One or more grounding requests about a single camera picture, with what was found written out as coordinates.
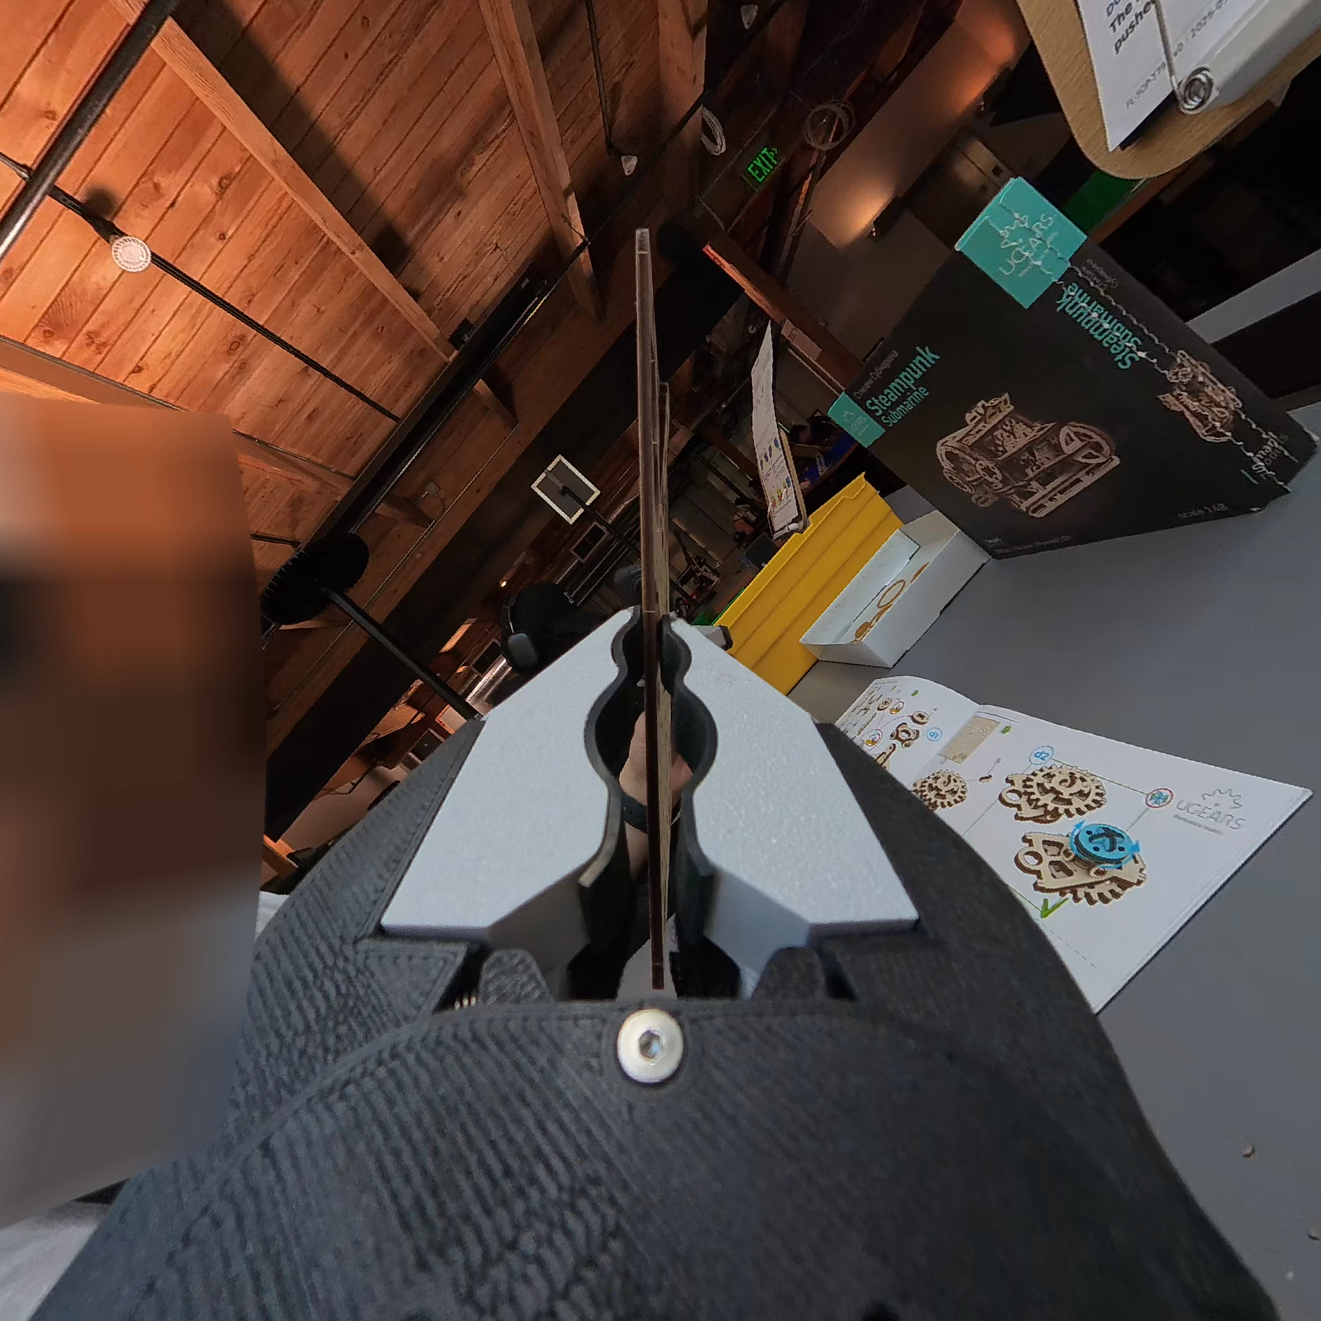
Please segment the wooden stand with paper sheet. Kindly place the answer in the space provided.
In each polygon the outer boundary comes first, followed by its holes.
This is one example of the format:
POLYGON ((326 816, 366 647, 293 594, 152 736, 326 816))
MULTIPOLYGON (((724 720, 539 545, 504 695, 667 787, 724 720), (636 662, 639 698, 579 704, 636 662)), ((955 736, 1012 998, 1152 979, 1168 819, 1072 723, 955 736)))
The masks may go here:
POLYGON ((765 495, 770 536, 776 542, 801 533, 811 522, 787 432, 778 418, 774 394, 774 322, 760 339, 752 371, 752 443, 757 474, 765 495))

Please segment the wooden laser-cut parts sheet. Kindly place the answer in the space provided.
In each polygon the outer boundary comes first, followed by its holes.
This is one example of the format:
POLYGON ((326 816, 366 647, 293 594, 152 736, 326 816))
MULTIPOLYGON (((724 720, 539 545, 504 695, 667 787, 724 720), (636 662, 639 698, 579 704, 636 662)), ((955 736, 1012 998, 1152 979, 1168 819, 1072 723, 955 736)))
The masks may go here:
POLYGON ((672 858, 672 695, 663 663, 671 614, 667 435, 658 366, 652 232, 636 229, 636 349, 639 429, 641 646, 649 809, 650 981, 667 984, 669 880, 672 858))

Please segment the yellow plastic bin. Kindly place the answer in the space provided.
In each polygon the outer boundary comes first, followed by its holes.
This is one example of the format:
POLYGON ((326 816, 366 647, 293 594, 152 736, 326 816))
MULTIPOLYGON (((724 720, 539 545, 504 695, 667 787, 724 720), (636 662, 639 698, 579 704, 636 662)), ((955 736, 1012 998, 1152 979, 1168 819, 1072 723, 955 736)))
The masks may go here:
POLYGON ((787 539, 721 614, 734 657, 790 693, 817 660, 803 635, 900 526, 883 495, 862 474, 855 478, 812 514, 804 531, 787 539))

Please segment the instruction poster on stand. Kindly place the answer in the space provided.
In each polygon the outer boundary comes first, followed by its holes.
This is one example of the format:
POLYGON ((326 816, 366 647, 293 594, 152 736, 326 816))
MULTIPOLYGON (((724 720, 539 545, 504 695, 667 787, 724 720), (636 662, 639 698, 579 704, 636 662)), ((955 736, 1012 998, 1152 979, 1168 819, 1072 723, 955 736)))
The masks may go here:
POLYGON ((1320 36, 1315 33, 1300 40, 1238 100, 1197 114, 1168 105, 1149 119, 1131 146, 1113 151, 1078 4, 1018 1, 1018 7, 1081 151, 1102 171, 1130 179, 1177 171, 1241 124, 1256 122, 1262 116, 1260 106, 1282 99, 1293 78, 1320 55, 1320 36))

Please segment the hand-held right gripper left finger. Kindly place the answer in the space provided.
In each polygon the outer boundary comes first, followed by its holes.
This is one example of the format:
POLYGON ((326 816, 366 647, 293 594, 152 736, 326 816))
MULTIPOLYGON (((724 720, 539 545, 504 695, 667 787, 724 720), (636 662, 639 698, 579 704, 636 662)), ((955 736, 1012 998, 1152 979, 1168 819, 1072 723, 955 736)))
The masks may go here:
POLYGON ((529 953, 556 995, 650 990, 649 838, 620 787, 639 718, 622 610, 479 725, 389 899, 386 935, 529 953))

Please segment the white framed hanging panel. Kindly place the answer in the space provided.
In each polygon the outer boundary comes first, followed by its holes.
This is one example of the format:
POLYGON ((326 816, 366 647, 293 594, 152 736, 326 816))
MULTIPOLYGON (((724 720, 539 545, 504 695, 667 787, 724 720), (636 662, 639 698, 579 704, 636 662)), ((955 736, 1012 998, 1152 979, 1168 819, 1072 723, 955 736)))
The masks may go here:
POLYGON ((601 487, 567 456, 557 454, 534 479, 534 493, 567 523, 578 523, 601 496, 601 487))

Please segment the black model kit box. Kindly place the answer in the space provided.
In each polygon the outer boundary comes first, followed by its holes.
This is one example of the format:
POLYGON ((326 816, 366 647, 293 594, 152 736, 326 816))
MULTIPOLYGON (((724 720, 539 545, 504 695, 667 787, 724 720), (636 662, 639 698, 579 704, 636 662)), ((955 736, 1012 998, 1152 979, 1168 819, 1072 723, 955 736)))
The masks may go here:
POLYGON ((1317 452, 1018 176, 829 415, 996 558, 1256 512, 1317 452))

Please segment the black round ceiling fixture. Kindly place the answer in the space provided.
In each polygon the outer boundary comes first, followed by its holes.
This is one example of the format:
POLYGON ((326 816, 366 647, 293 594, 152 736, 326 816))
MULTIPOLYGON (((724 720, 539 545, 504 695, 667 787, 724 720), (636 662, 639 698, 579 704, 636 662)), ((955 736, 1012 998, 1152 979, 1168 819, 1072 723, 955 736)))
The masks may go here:
POLYGON ((350 599, 350 589, 361 580, 369 564, 370 545, 356 533, 331 533, 314 539, 276 569, 260 592, 260 613, 266 622, 285 627, 311 621, 328 605, 337 605, 351 622, 394 655, 416 680, 432 688, 465 718, 479 718, 482 712, 471 701, 417 660, 380 621, 350 599))

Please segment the white cardboard tray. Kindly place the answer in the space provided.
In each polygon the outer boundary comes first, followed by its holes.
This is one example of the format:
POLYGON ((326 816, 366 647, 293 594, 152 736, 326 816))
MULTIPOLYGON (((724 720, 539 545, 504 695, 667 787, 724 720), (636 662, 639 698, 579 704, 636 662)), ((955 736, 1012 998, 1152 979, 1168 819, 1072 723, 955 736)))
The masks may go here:
POLYGON ((976 541, 932 511, 892 533, 801 641, 818 660, 897 666, 987 561, 988 553, 976 541), (900 602, 862 640, 855 640, 861 616, 873 614, 873 602, 883 589, 927 561, 930 566, 900 602))

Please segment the pile of tan rubber bands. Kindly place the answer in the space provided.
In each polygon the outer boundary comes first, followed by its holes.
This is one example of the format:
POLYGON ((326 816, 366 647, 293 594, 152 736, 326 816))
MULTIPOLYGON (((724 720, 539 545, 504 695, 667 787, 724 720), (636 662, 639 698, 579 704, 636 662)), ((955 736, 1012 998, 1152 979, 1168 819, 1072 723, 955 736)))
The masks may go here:
POLYGON ((853 640, 862 640, 872 629, 875 629, 881 619, 889 613, 897 602, 903 597, 905 591, 913 586, 914 581, 927 570, 932 563, 921 563, 918 570, 908 577, 900 577, 896 581, 889 583, 880 597, 873 602, 875 611, 870 618, 861 621, 853 633, 853 640))

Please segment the assembly instruction booklet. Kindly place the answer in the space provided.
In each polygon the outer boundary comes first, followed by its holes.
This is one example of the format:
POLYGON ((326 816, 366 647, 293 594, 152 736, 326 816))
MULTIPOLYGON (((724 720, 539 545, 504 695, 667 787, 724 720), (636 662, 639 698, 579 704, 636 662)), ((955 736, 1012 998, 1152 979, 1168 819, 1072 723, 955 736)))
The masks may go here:
POLYGON ((916 676, 870 682, 837 726, 990 863, 1095 1011, 1312 795, 916 676))

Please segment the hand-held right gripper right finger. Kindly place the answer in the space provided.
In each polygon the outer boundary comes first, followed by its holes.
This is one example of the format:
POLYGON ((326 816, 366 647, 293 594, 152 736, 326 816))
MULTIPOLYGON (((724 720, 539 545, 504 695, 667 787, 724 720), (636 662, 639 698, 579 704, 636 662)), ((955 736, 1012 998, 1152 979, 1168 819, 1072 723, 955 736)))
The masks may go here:
POLYGON ((682 792, 671 904, 685 997, 748 998, 784 948, 918 910, 815 720, 685 621, 664 625, 682 792))

